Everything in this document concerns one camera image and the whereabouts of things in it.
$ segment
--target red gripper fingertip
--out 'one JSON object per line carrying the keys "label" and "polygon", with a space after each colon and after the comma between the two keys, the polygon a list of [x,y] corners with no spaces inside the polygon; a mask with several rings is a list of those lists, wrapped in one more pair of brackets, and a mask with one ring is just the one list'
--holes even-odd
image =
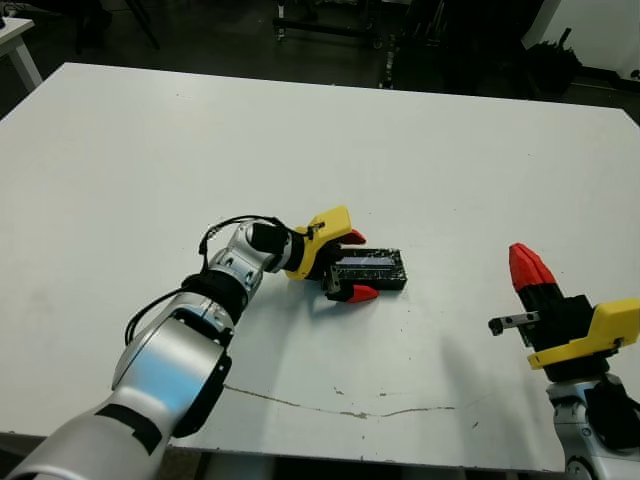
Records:
{"label": "red gripper fingertip", "polygon": [[380,292],[375,288],[368,287],[366,285],[354,285],[353,296],[347,300],[348,303],[366,302],[367,300],[373,300]]}
{"label": "red gripper fingertip", "polygon": [[553,274],[540,257],[522,243],[514,243],[509,247],[509,269],[516,292],[528,285],[556,283]]}

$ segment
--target table surface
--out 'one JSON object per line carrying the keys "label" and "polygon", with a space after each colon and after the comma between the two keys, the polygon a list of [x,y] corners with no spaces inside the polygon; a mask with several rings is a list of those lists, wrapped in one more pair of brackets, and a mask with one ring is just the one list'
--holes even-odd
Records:
{"label": "table surface", "polygon": [[[620,110],[64,65],[0,123],[0,432],[101,402],[142,305],[211,223],[349,207],[399,294],[336,305],[267,275],[199,449],[562,469],[516,332],[507,247],[566,294],[640,290],[640,136]],[[220,238],[212,249],[222,247]],[[640,397],[640,348],[612,360]]]}
{"label": "table surface", "polygon": [[6,25],[4,28],[0,28],[0,45],[8,42],[12,38],[23,34],[25,31],[33,27],[33,20],[24,18],[10,18],[2,17]]}

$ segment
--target black cable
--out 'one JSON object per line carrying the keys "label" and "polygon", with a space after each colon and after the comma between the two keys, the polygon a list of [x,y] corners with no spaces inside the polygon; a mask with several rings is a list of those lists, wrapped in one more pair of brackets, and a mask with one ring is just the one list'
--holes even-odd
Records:
{"label": "black cable", "polygon": [[136,331],[136,327],[138,326],[138,323],[140,323],[140,320],[142,320],[142,317],[144,317],[149,310],[151,310],[153,307],[155,307],[159,303],[164,302],[166,299],[171,298],[174,295],[177,295],[178,293],[182,293],[184,291],[185,290],[182,287],[176,288],[175,290],[172,290],[171,292],[156,298],[153,302],[151,302],[149,305],[147,305],[138,313],[136,313],[133,317],[131,317],[131,320],[129,320],[129,323],[127,323],[127,328],[124,331],[124,344],[129,345],[131,343],[135,335],[135,331]]}

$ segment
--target chair leg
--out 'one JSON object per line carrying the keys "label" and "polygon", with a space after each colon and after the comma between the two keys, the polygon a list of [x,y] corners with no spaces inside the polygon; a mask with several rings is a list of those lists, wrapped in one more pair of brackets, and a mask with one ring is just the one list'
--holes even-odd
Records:
{"label": "chair leg", "polygon": [[151,23],[151,17],[149,16],[147,9],[144,8],[142,2],[140,0],[133,0],[133,2],[136,4],[136,7],[138,7],[138,11],[142,14],[147,23]]}
{"label": "chair leg", "polygon": [[159,50],[160,44],[158,43],[158,41],[156,40],[156,37],[154,37],[153,33],[151,32],[151,29],[149,28],[149,24],[145,21],[142,13],[140,13],[140,10],[138,10],[136,6],[133,4],[133,0],[125,0],[125,3],[131,9],[131,12],[136,17],[136,20],[138,20],[138,23],[144,30],[144,33],[146,33],[147,37],[149,37],[149,40],[151,40],[151,43],[153,43],[153,46]]}

